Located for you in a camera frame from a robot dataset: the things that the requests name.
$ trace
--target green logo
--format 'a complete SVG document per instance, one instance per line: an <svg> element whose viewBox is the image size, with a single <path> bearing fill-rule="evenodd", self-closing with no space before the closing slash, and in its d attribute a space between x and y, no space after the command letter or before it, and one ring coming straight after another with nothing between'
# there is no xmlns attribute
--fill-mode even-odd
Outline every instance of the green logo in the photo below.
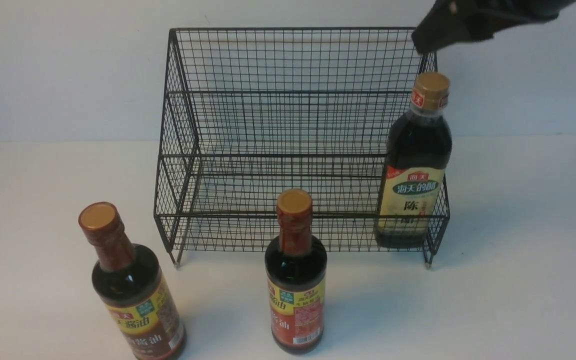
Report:
<svg viewBox="0 0 576 360"><path fill-rule="evenodd" d="M436 190L439 187L439 182L434 180L430 181L406 181L396 184L392 187L392 191L400 195L418 195L425 194Z"/></svg>
<svg viewBox="0 0 576 360"><path fill-rule="evenodd" d="M284 303L288 304L295 303L295 294L293 294L292 292L281 290L279 291L279 298L281 298L281 301L283 301Z"/></svg>
<svg viewBox="0 0 576 360"><path fill-rule="evenodd" d="M148 315L154 311L155 311L155 307L153 306L153 302L150 300L137 306L137 312L139 313L139 315L141 315L141 317L145 317L146 315Z"/></svg>

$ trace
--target white table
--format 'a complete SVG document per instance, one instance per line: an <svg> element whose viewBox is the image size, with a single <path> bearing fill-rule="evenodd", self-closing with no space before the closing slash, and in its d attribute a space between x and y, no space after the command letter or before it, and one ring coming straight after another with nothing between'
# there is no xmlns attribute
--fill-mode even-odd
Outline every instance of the white table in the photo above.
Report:
<svg viewBox="0 0 576 360"><path fill-rule="evenodd" d="M162 262L189 332L182 359L290 359L270 335L262 253L188 251L153 221L158 144L0 143L0 357L132 359L91 282L77 216L117 205ZM576 136L461 137L452 219L419 253L330 253L313 359L576 359Z"/></svg>

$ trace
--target bottle label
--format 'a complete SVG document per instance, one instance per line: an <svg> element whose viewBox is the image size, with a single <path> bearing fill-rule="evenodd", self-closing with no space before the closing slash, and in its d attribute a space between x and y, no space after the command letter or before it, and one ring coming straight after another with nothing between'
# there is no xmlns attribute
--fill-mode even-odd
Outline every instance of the bottle label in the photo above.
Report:
<svg viewBox="0 0 576 360"><path fill-rule="evenodd" d="M419 109L423 109L424 105L427 105L426 97L416 88L413 88L412 92L410 93L410 101ZM434 110L444 109L447 105L448 105L448 95L445 95L439 99L439 103L436 106L432 106L430 109L426 110L433 110L432 108L434 108Z"/></svg>
<svg viewBox="0 0 576 360"><path fill-rule="evenodd" d="M386 179L381 198L380 215L432 215L445 170L414 167L397 169L386 166ZM422 235L428 227L423 218L382 218L379 228L384 233Z"/></svg>
<svg viewBox="0 0 576 360"><path fill-rule="evenodd" d="M324 330L325 278L312 289L290 292L268 279L272 333L291 348L308 347Z"/></svg>
<svg viewBox="0 0 576 360"><path fill-rule="evenodd" d="M145 301L130 307L105 307L140 360L164 359L182 343L184 326L163 276Z"/></svg>

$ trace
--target white wall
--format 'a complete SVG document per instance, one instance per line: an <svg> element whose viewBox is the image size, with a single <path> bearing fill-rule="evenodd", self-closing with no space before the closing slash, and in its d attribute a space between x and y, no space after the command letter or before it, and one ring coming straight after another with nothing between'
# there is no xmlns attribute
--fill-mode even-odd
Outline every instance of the white wall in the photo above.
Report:
<svg viewBox="0 0 576 360"><path fill-rule="evenodd" d="M158 139L172 27L414 26L434 0L0 0L0 141ZM439 53L455 135L576 134L576 4Z"/></svg>

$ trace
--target black wire basket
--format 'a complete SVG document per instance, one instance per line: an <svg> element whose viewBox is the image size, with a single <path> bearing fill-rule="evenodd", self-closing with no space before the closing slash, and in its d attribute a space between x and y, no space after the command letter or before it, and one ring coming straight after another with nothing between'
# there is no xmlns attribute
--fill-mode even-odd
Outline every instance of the black wire basket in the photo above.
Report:
<svg viewBox="0 0 576 360"><path fill-rule="evenodd" d="M432 264L450 219L444 179L423 239L382 248L373 230L386 137L418 73L413 28L171 29L154 215L174 264L184 250L265 251L277 196L313 198L329 251L419 251Z"/></svg>

